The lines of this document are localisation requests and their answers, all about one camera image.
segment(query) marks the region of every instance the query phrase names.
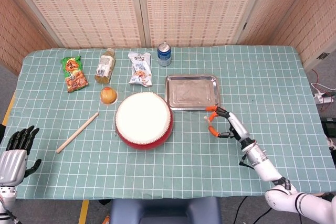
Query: soda can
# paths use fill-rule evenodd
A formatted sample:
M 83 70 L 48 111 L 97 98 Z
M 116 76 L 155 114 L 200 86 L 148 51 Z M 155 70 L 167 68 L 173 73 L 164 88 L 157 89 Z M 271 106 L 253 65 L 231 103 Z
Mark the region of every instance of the soda can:
M 157 56 L 158 56 L 160 65 L 166 67 L 171 63 L 172 50 L 166 42 L 159 44 Z

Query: black chair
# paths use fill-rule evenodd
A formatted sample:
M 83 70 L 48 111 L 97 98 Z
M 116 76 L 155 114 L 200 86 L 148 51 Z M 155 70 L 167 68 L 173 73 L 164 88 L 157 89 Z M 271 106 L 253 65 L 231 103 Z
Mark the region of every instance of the black chair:
M 216 197 L 114 199 L 110 224 L 221 224 Z

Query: table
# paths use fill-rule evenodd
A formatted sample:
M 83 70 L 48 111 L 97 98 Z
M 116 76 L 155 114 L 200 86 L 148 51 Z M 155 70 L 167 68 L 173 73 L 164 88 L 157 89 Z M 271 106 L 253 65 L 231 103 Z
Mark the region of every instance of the table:
M 152 55 L 153 86 L 128 84 L 129 51 Z M 114 131 L 119 104 L 131 94 L 151 91 L 164 97 L 169 74 L 213 74 L 219 79 L 222 105 L 242 120 L 267 150 L 280 173 L 298 190 L 336 190 L 336 172 L 326 145 L 308 80 L 296 51 L 285 46 L 172 48 L 173 61 L 158 65 L 155 49 L 117 49 L 110 86 L 118 101 L 99 101 L 105 85 L 94 80 L 104 49 L 50 49 L 24 59 L 10 112 L 6 137 L 29 125 L 40 132 L 28 166 L 42 159 L 39 170 L 18 186 L 19 198 L 194 198 L 261 195 L 272 184 L 238 166 L 242 153 L 235 140 L 212 137 L 203 111 L 174 112 L 168 141 L 150 151 L 126 146 Z M 81 55 L 89 86 L 67 93 L 60 60 Z M 61 145 L 91 115 L 100 115 L 60 154 Z M 222 119 L 220 131 L 228 129 Z

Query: plastic bottle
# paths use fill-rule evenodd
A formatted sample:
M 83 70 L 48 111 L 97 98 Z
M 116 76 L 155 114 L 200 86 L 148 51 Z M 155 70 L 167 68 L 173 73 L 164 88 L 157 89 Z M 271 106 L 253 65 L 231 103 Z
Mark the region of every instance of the plastic bottle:
M 114 50 L 112 48 L 108 48 L 105 53 L 100 57 L 99 64 L 97 67 L 95 80 L 98 83 L 107 84 L 109 83 L 112 75 L 112 71 L 114 69 L 114 65 L 116 64 L 114 56 Z

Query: robotic arm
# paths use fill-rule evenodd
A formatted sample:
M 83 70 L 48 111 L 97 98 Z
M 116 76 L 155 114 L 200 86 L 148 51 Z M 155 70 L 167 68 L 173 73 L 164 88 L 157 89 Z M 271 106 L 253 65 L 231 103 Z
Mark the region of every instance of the robotic arm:
M 10 211 L 15 203 L 15 187 L 34 173 L 41 160 L 27 168 L 28 155 L 39 128 L 34 126 L 15 132 L 9 139 L 6 151 L 0 157 L 0 224 L 21 223 Z
M 209 131 L 215 137 L 234 137 L 242 146 L 243 159 L 247 157 L 251 167 L 265 182 L 272 182 L 275 186 L 265 192 L 267 204 L 278 211 L 298 212 L 320 224 L 336 223 L 336 197 L 331 202 L 311 194 L 299 193 L 290 181 L 283 177 L 262 150 L 257 141 L 251 140 L 249 132 L 232 112 L 220 107 L 207 107 L 207 111 L 214 111 L 212 115 L 204 117 Z M 229 132 L 219 133 L 212 126 L 212 120 L 222 116 L 230 123 Z

